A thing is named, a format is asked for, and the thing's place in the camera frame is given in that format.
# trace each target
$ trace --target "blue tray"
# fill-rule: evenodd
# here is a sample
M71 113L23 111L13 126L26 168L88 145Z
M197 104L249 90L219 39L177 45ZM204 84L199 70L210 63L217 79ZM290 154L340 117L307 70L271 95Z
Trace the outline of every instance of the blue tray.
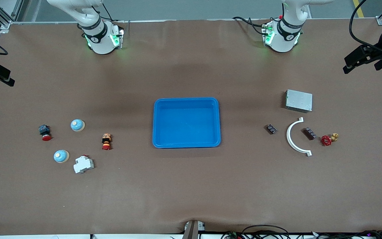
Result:
M219 103L215 98L169 98L154 103L156 148L204 148L219 144Z

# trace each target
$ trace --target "electronic components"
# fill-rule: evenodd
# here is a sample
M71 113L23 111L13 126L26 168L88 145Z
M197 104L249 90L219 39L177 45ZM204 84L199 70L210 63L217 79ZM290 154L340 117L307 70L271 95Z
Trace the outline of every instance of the electronic components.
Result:
M77 174L83 174L85 171L94 168L94 162L86 155L82 155L76 159L76 164L73 165L73 169Z
M45 124L39 126L39 134L42 135L43 141L50 141L52 139L50 128Z
M103 140L101 142L103 143L103 150L111 150L111 135L109 133L103 134Z
M268 124L266 126L266 129L270 134L276 134L276 132L278 131L275 127L272 126L272 124Z
M303 133L306 135L306 137L309 139L309 140L314 140L316 138L316 135L315 133L309 128L305 128L303 130Z
M301 113L312 111L312 94L288 89L285 95L286 109Z

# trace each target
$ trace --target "semicircular plastic part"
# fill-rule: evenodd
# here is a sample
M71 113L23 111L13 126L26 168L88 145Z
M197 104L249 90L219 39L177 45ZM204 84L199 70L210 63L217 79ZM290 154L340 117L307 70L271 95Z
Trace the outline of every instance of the semicircular plastic part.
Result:
M297 152L300 152L300 153L305 153L307 154L307 156L312 156L312 151L310 150L304 150L304 149L301 149L299 147L296 146L296 144L294 144L293 140L291 140L291 128L295 125L295 124L298 124L298 123L302 123L303 122L303 117L300 117L298 119L298 121L294 122L293 124L291 124L288 129L287 129L287 141L288 141L288 144L290 144L291 148L294 148L294 150L296 150Z

